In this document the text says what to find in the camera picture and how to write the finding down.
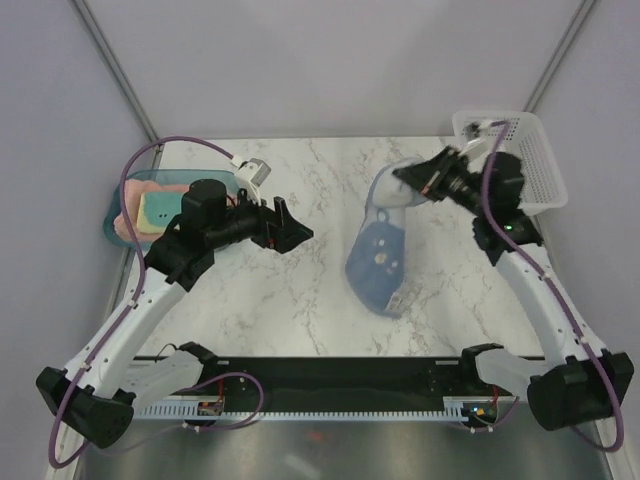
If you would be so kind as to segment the blue patterned towel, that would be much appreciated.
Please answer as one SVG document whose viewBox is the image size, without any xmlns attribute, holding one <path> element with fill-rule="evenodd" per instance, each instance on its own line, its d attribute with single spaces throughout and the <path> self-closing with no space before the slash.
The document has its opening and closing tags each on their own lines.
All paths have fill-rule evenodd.
<svg viewBox="0 0 640 480">
<path fill-rule="evenodd" d="M 406 158 L 382 168 L 373 179 L 364 219 L 345 264 L 346 280 L 370 312 L 397 319 L 401 316 L 405 281 L 406 210 L 426 199 L 393 171 L 419 163 Z"/>
</svg>

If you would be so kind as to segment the green yellow towel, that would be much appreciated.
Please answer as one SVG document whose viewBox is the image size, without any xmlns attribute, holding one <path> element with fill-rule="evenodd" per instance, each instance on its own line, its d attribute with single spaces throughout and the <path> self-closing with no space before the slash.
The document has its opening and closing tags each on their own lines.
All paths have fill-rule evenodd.
<svg viewBox="0 0 640 480">
<path fill-rule="evenodd" d="M 136 226 L 146 235 L 162 234 L 171 220 L 181 212 L 182 194 L 153 191 L 141 195 Z"/>
</svg>

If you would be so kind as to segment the pink towel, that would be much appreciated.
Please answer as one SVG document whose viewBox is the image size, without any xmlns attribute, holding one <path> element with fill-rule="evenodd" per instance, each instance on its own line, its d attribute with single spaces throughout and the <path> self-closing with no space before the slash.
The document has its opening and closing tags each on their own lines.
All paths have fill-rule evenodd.
<svg viewBox="0 0 640 480">
<path fill-rule="evenodd" d="M 130 223 L 133 227 L 135 236 L 137 237 L 140 243 L 151 243 L 157 240 L 161 234 L 155 235 L 146 235 L 142 234 L 138 231 L 136 226 L 136 220 L 138 216 L 139 203 L 141 195 L 145 192 L 153 192 L 153 191 L 174 191 L 179 192 L 182 196 L 188 191 L 189 186 L 186 184 L 170 184 L 170 185 L 161 185 L 157 182 L 151 180 L 137 180 L 130 179 L 125 182 L 124 189 L 124 199 L 125 199 L 125 208 L 128 213 Z"/>
</svg>

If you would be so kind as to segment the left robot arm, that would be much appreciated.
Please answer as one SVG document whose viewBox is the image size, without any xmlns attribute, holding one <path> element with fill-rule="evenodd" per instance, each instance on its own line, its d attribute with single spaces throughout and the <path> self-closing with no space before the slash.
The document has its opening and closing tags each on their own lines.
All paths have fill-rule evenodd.
<svg viewBox="0 0 640 480">
<path fill-rule="evenodd" d="M 104 449 L 128 429 L 133 416 L 182 389 L 213 391 L 219 371 L 187 350 L 129 376 L 130 362 L 159 321 L 189 292 L 215 261 L 217 250 L 246 239 L 285 254 L 312 238 L 283 198 L 274 205 L 255 203 L 239 192 L 227 204 L 224 183 L 192 183 L 181 198 L 181 211 L 143 261 L 143 282 L 123 300 L 98 333 L 61 369 L 46 367 L 36 387 L 58 424 Z"/>
</svg>

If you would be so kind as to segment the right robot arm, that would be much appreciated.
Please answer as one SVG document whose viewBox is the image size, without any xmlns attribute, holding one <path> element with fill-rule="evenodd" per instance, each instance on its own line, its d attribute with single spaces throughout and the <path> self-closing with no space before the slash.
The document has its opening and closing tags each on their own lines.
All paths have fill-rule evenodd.
<svg viewBox="0 0 640 480">
<path fill-rule="evenodd" d="M 393 174 L 426 199 L 450 199 L 473 214 L 478 247 L 516 295 L 544 354 L 534 361 L 497 344 L 469 347 L 456 372 L 461 389 L 480 394 L 494 385 L 523 397 L 547 431 L 607 418 L 621 429 L 633 363 L 626 353 L 609 351 L 557 280 L 540 234 L 520 207 L 520 159 L 494 153 L 472 172 L 467 157 L 447 147 Z"/>
</svg>

